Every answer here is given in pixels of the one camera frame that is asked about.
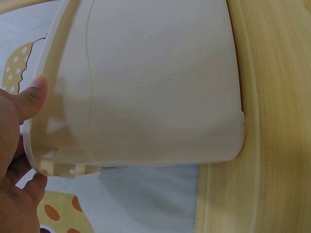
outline white dot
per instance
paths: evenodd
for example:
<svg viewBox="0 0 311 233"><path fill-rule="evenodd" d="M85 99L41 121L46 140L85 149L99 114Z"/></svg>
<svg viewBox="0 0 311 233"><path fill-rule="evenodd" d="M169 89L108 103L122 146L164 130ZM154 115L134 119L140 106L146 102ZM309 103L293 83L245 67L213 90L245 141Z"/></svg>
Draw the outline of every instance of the white dot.
<svg viewBox="0 0 311 233"><path fill-rule="evenodd" d="M25 54L27 52L27 47L24 47L22 52Z"/></svg>

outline hand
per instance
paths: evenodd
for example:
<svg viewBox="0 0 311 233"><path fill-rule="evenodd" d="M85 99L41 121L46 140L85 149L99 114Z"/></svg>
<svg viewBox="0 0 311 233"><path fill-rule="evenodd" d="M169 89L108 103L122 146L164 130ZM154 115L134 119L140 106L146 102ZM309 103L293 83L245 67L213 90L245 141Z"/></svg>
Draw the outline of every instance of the hand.
<svg viewBox="0 0 311 233"><path fill-rule="evenodd" d="M16 183L31 169L19 126L41 109L47 82L43 75L18 95L0 90L0 232L39 233L37 207L44 196L47 177L35 174L23 189Z"/></svg>

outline bed sheet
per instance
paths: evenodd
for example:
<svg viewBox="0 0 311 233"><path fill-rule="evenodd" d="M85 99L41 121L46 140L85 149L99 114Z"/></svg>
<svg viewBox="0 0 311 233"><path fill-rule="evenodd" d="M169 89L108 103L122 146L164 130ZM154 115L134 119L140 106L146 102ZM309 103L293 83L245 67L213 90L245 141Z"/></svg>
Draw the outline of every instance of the bed sheet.
<svg viewBox="0 0 311 233"><path fill-rule="evenodd" d="M0 84L6 91L16 94L33 78L59 4L0 16ZM197 173L197 166L115 167L71 180L50 177L38 208L41 232L192 233Z"/></svg>

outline wooden surface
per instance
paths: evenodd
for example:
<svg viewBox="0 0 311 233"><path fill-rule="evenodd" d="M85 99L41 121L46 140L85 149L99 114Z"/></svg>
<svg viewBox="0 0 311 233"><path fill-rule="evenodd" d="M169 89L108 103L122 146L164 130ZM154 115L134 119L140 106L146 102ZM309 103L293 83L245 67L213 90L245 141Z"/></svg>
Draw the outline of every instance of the wooden surface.
<svg viewBox="0 0 311 233"><path fill-rule="evenodd" d="M311 0L228 0L246 138L201 166L197 233L311 232Z"/></svg>
<svg viewBox="0 0 311 233"><path fill-rule="evenodd" d="M54 1L54 0L1 0L0 15L16 10L18 8L43 3L47 1Z"/></svg>

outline fingernail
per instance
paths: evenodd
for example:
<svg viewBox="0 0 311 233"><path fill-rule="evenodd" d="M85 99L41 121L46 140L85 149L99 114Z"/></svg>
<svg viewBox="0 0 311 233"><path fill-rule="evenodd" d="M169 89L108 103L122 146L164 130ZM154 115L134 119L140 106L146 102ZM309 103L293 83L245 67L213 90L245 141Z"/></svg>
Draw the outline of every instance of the fingernail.
<svg viewBox="0 0 311 233"><path fill-rule="evenodd" d="M46 86L47 86L47 79L43 74L35 77L29 85L29 87L36 87L40 90L44 90Z"/></svg>

